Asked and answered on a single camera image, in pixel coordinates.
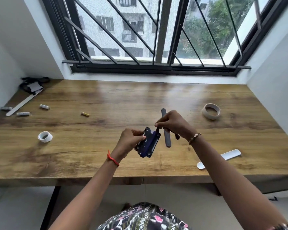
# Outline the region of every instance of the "red thread bracelet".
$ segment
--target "red thread bracelet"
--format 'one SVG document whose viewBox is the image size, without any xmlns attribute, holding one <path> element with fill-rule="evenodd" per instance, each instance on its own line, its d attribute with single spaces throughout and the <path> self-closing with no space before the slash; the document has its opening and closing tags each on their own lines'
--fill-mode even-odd
<svg viewBox="0 0 288 230">
<path fill-rule="evenodd" d="M 107 158 L 109 158 L 110 160 L 112 160 L 117 166 L 119 166 L 119 163 L 110 156 L 110 150 L 108 149 L 108 154 L 107 154 Z"/>
</svg>

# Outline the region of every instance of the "person's right arm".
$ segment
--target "person's right arm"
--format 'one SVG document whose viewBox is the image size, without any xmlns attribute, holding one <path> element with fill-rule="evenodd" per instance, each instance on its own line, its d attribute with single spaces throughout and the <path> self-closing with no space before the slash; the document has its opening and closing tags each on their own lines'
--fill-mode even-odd
<svg viewBox="0 0 288 230">
<path fill-rule="evenodd" d="M 175 110 L 158 120 L 155 127 L 165 127 L 187 141 L 198 133 Z M 195 138 L 191 145 L 244 230 L 268 230 L 288 223 L 277 208 L 203 136 Z"/>
</svg>

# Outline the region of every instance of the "wood grain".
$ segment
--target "wood grain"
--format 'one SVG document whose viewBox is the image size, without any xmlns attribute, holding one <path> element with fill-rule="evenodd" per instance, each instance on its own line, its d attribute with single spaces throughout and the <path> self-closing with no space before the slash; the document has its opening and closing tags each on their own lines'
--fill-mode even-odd
<svg viewBox="0 0 288 230">
<path fill-rule="evenodd" d="M 18 91 L 8 105 L 26 96 Z M 218 120 L 202 116 L 206 103 L 221 108 Z M 161 108 L 176 109 L 220 154 L 239 149 L 229 162 L 250 180 L 288 175 L 288 136 L 246 85 L 53 80 L 19 110 L 31 116 L 0 112 L 0 185 L 85 183 L 126 126 L 154 128 Z M 42 131 L 52 141 L 40 143 Z M 112 183 L 211 182 L 188 142 L 171 139 L 167 148 L 162 134 L 151 158 L 129 153 Z"/>
</svg>

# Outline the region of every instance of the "forearm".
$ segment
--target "forearm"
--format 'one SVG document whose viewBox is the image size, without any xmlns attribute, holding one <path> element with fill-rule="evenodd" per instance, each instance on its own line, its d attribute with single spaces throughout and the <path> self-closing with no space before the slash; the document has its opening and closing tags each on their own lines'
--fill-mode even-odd
<svg viewBox="0 0 288 230">
<path fill-rule="evenodd" d="M 195 139 L 192 147 L 243 229 L 267 230 L 287 222 L 277 208 L 202 136 Z"/>
<path fill-rule="evenodd" d="M 69 203 L 49 230 L 88 229 L 117 166 L 106 160 L 94 177 Z"/>
</svg>

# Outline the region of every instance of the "tree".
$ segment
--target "tree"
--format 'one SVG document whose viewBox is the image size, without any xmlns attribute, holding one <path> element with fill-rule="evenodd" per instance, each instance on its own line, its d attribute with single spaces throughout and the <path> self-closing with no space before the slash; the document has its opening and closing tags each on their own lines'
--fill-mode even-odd
<svg viewBox="0 0 288 230">
<path fill-rule="evenodd" d="M 228 3 L 236 29 L 238 30 L 253 0 L 228 0 Z M 190 18 L 190 15 L 191 11 L 189 8 L 184 22 L 184 30 L 200 58 L 220 59 L 204 20 L 196 17 Z M 229 44 L 234 38 L 234 31 L 225 0 L 209 1 L 206 21 L 222 56 L 224 56 Z M 181 32 L 180 35 L 180 42 L 176 54 L 179 58 L 190 58 L 195 54 L 183 32 Z"/>
</svg>

